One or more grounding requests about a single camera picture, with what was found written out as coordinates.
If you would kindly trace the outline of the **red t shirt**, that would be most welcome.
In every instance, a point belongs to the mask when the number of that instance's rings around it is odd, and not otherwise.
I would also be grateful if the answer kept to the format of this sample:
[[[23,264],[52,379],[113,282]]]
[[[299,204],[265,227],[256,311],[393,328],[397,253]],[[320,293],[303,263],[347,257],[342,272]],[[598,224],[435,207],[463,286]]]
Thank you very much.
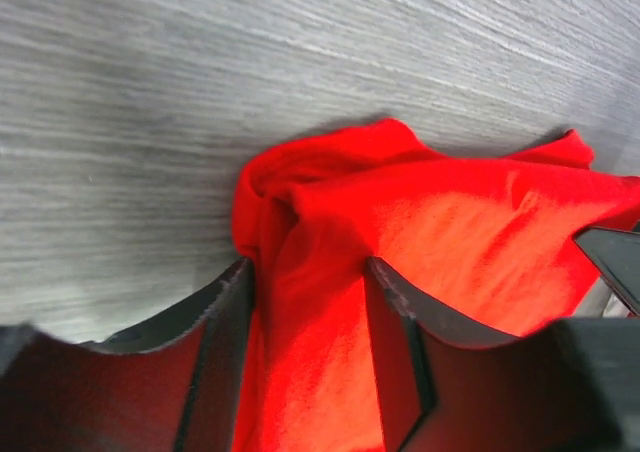
[[[252,159],[232,210],[233,242],[256,270],[234,449],[381,449],[370,256],[514,335],[572,314],[598,277],[574,233],[639,219],[638,179],[596,172],[593,158],[575,131],[502,158],[454,158],[384,119]]]

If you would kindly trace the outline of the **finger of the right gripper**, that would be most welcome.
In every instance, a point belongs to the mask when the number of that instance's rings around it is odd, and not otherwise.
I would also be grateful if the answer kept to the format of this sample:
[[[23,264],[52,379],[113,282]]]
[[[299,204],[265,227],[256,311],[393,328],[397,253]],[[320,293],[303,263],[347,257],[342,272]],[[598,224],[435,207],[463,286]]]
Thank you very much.
[[[590,227],[574,242],[598,270],[611,297],[626,309],[624,316],[639,316],[639,225],[631,231]]]

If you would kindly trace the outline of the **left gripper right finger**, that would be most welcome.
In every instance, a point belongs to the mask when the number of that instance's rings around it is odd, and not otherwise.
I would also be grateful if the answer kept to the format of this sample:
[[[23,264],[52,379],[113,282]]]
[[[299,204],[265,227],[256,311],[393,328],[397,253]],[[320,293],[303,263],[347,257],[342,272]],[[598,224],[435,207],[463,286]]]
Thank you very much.
[[[387,451],[635,451],[639,323],[569,318],[523,337],[366,262]]]

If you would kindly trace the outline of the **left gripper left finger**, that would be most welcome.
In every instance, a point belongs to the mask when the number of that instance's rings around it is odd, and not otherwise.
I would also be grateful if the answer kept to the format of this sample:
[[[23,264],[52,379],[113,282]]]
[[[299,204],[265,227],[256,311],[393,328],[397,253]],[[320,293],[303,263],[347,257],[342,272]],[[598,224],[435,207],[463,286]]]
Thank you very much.
[[[5,451],[228,451],[253,309],[241,259],[102,342],[1,329]]]

